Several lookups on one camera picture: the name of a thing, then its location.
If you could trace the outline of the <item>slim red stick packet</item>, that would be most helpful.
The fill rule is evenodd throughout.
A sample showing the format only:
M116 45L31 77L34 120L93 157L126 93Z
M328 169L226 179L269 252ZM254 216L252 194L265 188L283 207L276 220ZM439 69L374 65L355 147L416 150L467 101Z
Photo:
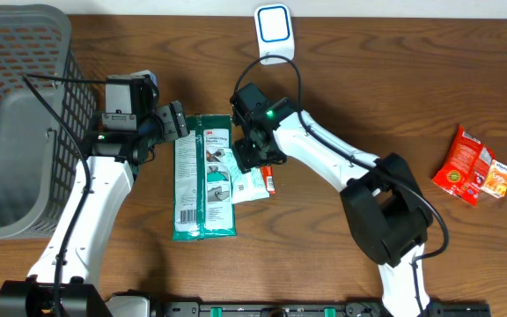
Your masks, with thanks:
M274 195L276 193L274 177L273 177L273 169L271 166L262 166L261 174L263 176L263 180L265 182L266 190Z

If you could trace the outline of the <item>teal wet wipes packet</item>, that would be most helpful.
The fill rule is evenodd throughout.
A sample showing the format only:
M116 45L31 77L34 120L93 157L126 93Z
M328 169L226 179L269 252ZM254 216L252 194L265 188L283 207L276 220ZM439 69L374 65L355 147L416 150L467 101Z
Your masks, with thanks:
M269 192L259 168L255 167L248 173L242 173L230 148L224 149L221 159L230 174L233 204L269 198Z

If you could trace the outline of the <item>green white packet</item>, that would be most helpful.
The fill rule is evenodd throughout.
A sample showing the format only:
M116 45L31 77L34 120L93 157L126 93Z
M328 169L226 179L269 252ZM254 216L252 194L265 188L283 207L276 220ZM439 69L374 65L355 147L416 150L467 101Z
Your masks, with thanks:
M231 176L223 160L231 145L227 114L187 118L189 134L174 145L173 240L236 234Z

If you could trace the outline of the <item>large red snack bag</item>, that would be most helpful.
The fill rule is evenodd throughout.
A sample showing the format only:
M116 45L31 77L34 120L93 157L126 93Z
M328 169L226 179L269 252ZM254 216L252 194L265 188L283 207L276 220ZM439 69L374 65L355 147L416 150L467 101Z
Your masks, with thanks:
M459 126L445 162L432 181L450 195L476 206L494 158L490 148Z

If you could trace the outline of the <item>small orange snack packet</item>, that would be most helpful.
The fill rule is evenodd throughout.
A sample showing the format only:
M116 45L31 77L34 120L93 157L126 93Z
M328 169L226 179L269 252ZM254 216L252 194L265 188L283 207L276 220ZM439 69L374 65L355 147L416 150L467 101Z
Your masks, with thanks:
M493 159L481 190L495 198L505 197L507 192L507 165Z

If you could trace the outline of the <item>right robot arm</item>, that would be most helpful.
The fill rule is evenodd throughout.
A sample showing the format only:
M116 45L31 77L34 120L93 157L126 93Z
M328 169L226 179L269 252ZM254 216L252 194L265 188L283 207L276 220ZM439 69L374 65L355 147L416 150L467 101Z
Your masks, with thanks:
M338 192L353 240L377 263L382 303L393 316L420 316L425 291L423 254L432 216L423 207L407 162L360 151L321 127L307 111L284 98L231 98L232 119L244 131L233 145L239 167L283 163L293 157Z

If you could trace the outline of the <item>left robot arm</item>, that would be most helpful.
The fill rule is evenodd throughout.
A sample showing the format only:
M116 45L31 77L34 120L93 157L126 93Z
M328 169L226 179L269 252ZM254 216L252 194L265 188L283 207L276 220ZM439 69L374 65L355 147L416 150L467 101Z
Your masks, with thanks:
M152 296L128 290L109 300L97 285L117 214L142 165L157 144L188 136L183 106L172 101L146 110L130 130L112 130L106 120L133 113L104 113L80 144L74 186L58 226L23 281L0 289L1 316L160 316Z

